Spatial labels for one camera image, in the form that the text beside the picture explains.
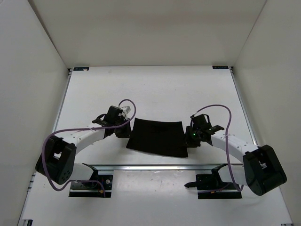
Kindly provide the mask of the aluminium front rail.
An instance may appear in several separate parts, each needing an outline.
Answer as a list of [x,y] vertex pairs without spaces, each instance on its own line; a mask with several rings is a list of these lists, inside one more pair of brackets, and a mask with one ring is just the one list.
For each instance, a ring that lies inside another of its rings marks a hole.
[[97,170],[150,170],[150,171],[162,171],[162,170],[211,170],[218,164],[111,164],[111,165],[92,165]]

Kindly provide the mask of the right blue corner label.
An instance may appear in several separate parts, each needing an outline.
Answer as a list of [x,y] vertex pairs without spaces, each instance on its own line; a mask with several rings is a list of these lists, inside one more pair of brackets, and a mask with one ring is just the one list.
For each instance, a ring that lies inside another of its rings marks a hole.
[[229,67],[226,65],[213,65],[212,68],[214,70],[228,70],[229,69]]

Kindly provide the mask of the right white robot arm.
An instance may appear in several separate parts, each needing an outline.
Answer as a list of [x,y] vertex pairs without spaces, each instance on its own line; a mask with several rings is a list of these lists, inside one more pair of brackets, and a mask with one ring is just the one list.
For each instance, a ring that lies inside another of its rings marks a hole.
[[186,188],[197,187],[203,192],[214,193],[235,184],[247,186],[257,196],[287,182],[281,163],[269,145],[257,146],[237,138],[219,126],[212,126],[207,114],[192,116],[185,132],[187,147],[196,148],[202,142],[221,149],[227,157],[233,156],[241,165],[221,164]]

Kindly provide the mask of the left blue corner label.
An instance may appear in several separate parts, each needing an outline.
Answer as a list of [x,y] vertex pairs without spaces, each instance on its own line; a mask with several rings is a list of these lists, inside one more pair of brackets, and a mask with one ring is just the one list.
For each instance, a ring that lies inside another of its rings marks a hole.
[[74,67],[73,71],[88,71],[89,67]]

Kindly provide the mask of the blue corner label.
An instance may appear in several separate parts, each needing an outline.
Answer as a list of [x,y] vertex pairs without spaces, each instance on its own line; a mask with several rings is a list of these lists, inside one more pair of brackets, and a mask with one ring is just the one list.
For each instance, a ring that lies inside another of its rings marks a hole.
[[229,69],[229,67],[226,65],[213,65],[212,68],[214,70],[228,70]]
[[74,67],[73,71],[88,71],[89,67]]

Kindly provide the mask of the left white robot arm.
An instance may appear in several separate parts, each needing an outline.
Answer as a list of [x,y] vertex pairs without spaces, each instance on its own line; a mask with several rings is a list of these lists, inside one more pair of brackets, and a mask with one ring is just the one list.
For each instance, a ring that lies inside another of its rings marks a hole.
[[44,158],[50,179],[58,185],[71,181],[94,187],[98,183],[96,168],[85,163],[75,163],[76,155],[88,146],[112,134],[129,138],[131,133],[128,113],[130,106],[110,106],[106,114],[99,115],[88,130],[67,131],[61,136],[52,135],[46,142]]

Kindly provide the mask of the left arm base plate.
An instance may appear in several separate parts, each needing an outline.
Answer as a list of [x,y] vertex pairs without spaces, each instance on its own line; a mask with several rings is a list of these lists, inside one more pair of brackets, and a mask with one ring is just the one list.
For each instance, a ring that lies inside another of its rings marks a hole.
[[111,198],[113,185],[113,171],[99,170],[92,175],[93,180],[97,180],[103,185],[104,190],[97,182],[75,183],[72,182],[69,190],[69,197],[78,198]]

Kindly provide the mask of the black skirt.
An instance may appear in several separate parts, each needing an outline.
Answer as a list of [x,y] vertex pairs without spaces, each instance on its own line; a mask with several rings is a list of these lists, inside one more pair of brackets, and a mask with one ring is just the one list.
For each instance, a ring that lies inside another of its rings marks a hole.
[[161,122],[135,118],[127,148],[160,156],[188,157],[181,121]]

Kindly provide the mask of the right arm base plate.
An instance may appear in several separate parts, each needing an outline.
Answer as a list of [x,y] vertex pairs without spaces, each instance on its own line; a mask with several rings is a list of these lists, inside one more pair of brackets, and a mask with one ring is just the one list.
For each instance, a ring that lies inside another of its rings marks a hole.
[[218,171],[227,164],[221,164],[211,169],[210,174],[197,174],[196,181],[188,182],[186,188],[197,188],[199,200],[213,199],[242,199],[241,192],[238,192],[232,181],[222,182]]

